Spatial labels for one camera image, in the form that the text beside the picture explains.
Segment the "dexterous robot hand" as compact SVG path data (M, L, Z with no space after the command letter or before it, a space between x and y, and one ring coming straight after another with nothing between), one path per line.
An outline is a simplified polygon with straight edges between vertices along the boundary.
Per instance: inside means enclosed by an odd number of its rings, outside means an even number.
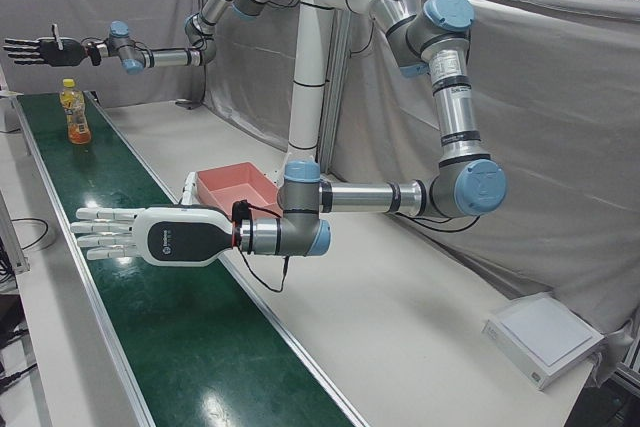
M3 50L18 65L73 67L88 57L86 45L74 38L61 36L57 23L51 24L51 32L51 36L35 40L6 38Z
M207 266L233 247L234 227L222 210L196 203L196 180L188 174L175 205L79 208L70 230L89 260L140 257L154 266Z

